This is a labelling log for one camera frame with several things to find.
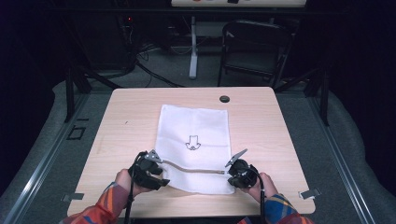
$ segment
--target gray carpet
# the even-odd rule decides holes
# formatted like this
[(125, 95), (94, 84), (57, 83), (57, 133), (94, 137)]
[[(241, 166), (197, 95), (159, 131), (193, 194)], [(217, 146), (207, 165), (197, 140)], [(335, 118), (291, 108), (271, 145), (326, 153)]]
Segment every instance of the gray carpet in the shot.
[[(219, 69), (219, 49), (200, 48), (198, 77), (189, 79), (190, 54), (175, 54), (154, 50), (143, 55), (147, 61), (140, 59), (152, 72), (160, 74), (173, 82), (186, 87), (216, 86)], [(104, 76), (112, 73), (101, 71)], [(111, 78), (112, 81), (129, 88), (159, 87), (166, 84), (137, 68), (127, 76)], [(60, 151), (36, 193), (21, 223), (57, 223), (66, 216), (68, 203), (61, 202), (65, 193), (72, 193), (78, 183), (85, 160), (91, 149), (93, 139), (99, 127), (111, 91), (108, 87), (94, 79), (93, 86), (85, 105), (73, 121), (71, 129), (84, 128), (82, 137), (67, 140), (67, 137), (78, 136), (75, 130), (64, 136)], [(230, 74), (224, 76), (224, 86), (265, 86), (259, 77)], [(49, 115), (49, 120), (38, 137), (32, 152), (12, 183), (12, 188), (0, 199), (2, 208), (0, 222), (4, 222), (8, 212), (17, 201), (29, 177), (39, 164), (47, 150), (53, 146), (57, 133), (62, 129), (65, 118), (64, 83), (54, 88), (56, 102)], [(296, 148), (304, 170), (309, 188), (319, 188), (322, 195), (315, 199), (316, 212), (308, 215), (316, 223), (361, 223), (355, 207), (350, 200), (347, 189), (341, 179), (330, 153), (330, 145), (326, 140), (320, 124), (315, 119), (316, 111), (311, 109), (308, 99), (304, 98), (301, 88), (294, 88), (287, 93), (277, 95), (280, 108), (288, 126), (291, 139)], [(338, 99), (331, 94), (329, 102), (330, 129), (346, 158), (351, 173), (361, 188), (376, 223), (391, 223), (396, 219), (392, 211), (396, 211), (395, 198), (388, 194), (376, 181), (375, 175), (364, 161), (364, 146), (359, 131), (353, 120), (345, 111)], [(137, 220), (135, 223), (230, 223), (224, 219), (176, 219), (176, 220)]]

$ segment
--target plaid sleeve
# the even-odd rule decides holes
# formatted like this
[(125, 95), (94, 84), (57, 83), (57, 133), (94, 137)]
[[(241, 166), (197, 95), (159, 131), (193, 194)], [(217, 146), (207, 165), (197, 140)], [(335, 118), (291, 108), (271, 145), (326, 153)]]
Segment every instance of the plaid sleeve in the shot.
[(301, 217), (283, 194), (276, 194), (265, 202), (265, 217), (269, 223), (278, 224), (313, 224), (307, 217)]
[(113, 182), (105, 189), (96, 205), (86, 208), (81, 213), (67, 217), (60, 223), (116, 223), (127, 200), (128, 191)]

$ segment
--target metal bracket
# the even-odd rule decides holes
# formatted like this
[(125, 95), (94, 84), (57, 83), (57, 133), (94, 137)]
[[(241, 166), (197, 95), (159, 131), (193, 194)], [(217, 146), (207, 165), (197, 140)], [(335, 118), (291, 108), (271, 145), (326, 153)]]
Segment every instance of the metal bracket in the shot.
[(232, 165), (236, 160), (238, 160), (239, 157), (241, 157), (247, 151), (248, 151), (248, 149), (245, 148), (244, 150), (233, 155), (233, 157), (227, 162), (227, 164), (225, 164), (225, 167)]
[(315, 189), (310, 189), (304, 192), (298, 192), (300, 198), (305, 199), (315, 199), (316, 197), (318, 197), (319, 195), (321, 195), (321, 192), (319, 191), (318, 188)]
[(72, 200), (82, 200), (84, 197), (83, 193), (71, 193), (71, 194), (65, 194), (61, 201), (66, 202), (66, 203), (71, 203)]
[(157, 152), (152, 149), (146, 156), (145, 159), (148, 161), (155, 161), (158, 163), (163, 163), (163, 160), (161, 160), (160, 156), (157, 154)]

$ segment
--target arrow symbol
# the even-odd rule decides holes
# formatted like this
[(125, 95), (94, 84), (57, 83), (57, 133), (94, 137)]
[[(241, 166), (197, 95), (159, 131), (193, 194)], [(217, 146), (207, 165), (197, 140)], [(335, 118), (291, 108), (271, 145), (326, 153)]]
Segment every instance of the arrow symbol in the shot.
[(198, 143), (198, 135), (190, 135), (190, 142), (186, 143), (186, 147), (189, 150), (196, 150), (201, 146), (200, 143)]

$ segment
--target round hole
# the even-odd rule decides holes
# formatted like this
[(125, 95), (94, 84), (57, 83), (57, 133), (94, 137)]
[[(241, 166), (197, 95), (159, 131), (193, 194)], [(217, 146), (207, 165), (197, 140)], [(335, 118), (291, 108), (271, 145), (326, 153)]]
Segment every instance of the round hole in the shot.
[(222, 95), (222, 96), (220, 96), (220, 101), (222, 103), (228, 103), (228, 102), (230, 102), (230, 97), (228, 97), (226, 95)]

